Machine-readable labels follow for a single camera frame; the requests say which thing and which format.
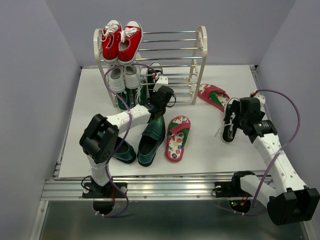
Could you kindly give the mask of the black canvas sneaker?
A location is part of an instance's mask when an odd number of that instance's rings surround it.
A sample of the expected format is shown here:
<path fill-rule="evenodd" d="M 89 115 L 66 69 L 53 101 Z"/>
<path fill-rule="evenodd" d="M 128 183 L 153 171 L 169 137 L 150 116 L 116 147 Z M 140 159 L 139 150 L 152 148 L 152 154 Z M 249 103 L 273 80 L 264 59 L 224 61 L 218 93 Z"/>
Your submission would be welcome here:
<path fill-rule="evenodd" d="M 217 132 L 215 133 L 215 137 L 218 135 L 221 136 L 221 139 L 224 143 L 231 143 L 236 135 L 237 129 L 239 128 L 240 124 L 240 113 L 237 117 L 231 117 L 230 120 L 225 120 L 225 111 L 224 111 L 224 118 L 223 118 L 223 126 L 220 127 Z"/>
<path fill-rule="evenodd" d="M 163 74 L 163 68 L 162 65 L 158 61 L 154 61 L 150 64 L 151 68 L 155 70 L 156 73 Z M 156 84 L 156 79 L 154 78 L 155 72 L 152 69 L 147 70 L 147 83 L 149 84 L 148 87 L 148 93 L 149 97 L 152 97 L 154 92 L 154 86 Z"/>

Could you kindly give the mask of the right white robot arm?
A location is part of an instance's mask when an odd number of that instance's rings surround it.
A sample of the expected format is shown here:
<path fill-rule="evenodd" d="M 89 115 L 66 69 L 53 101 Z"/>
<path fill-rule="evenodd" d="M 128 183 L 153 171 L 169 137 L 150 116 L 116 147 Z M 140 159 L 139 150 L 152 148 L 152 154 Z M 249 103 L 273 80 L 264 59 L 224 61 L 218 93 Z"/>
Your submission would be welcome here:
<path fill-rule="evenodd" d="M 232 176 L 231 192 L 251 195 L 265 206 L 269 218 L 277 226 L 309 221 L 320 194 L 298 176 L 280 143 L 276 127 L 264 118 L 263 105 L 263 96 L 243 97 L 226 103 L 221 137 L 225 143 L 230 143 L 237 130 L 242 130 L 262 157 L 267 167 L 264 175 L 271 175 L 273 186 L 252 171 L 238 171 Z"/>

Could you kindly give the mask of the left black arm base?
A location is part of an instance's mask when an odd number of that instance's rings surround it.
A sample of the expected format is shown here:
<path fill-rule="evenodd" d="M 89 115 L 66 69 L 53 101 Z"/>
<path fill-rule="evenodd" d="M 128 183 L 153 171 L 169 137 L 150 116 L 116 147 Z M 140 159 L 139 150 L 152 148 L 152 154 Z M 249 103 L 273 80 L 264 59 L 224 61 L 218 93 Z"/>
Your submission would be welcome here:
<path fill-rule="evenodd" d="M 116 187 L 108 182 L 105 186 L 100 186 L 94 182 L 89 175 L 84 177 L 80 185 L 82 187 L 82 198 L 93 200 L 93 210 L 95 214 L 101 217 L 116 217 L 125 211 L 129 206 L 127 197 L 127 183 L 115 183 Z M 112 213 L 116 207 L 116 199 L 125 200 L 124 210 L 119 213 Z"/>

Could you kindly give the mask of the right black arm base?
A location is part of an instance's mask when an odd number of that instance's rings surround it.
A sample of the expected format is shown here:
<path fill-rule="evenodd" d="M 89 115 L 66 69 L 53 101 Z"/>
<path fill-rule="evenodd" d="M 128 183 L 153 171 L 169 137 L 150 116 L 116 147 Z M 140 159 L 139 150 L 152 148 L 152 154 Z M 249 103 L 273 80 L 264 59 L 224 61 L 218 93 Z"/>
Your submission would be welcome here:
<path fill-rule="evenodd" d="M 240 188 L 234 188 L 231 181 L 214 182 L 214 188 L 211 191 L 211 195 L 216 198 L 228 199 L 231 210 L 241 214 L 247 214 L 251 209 L 250 198 L 252 195 Z"/>

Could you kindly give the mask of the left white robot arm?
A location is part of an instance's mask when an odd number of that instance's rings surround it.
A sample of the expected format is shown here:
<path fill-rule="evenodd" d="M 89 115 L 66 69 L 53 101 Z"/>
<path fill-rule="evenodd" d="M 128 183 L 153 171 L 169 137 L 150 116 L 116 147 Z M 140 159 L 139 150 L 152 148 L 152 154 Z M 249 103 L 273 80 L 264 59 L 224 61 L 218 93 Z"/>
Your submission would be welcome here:
<path fill-rule="evenodd" d="M 111 116 L 93 116 L 79 144 L 89 159 L 91 178 L 95 183 L 94 191 L 100 197 L 106 197 L 111 193 L 108 177 L 110 172 L 106 167 L 118 146 L 118 136 L 122 133 L 128 134 L 131 128 L 159 119 L 165 114 L 167 104 L 173 96 L 174 91 L 163 85 L 155 95 L 127 111 Z"/>

